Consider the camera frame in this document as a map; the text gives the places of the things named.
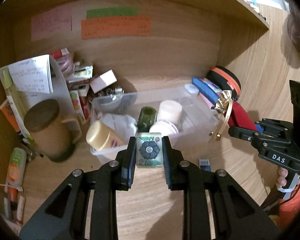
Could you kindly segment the person right hand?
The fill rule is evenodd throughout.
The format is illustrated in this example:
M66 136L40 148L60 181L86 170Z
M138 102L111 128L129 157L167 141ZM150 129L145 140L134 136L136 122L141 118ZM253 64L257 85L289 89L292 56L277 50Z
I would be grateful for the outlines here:
M287 184L288 170L279 167L277 170L276 186L277 188L285 187Z

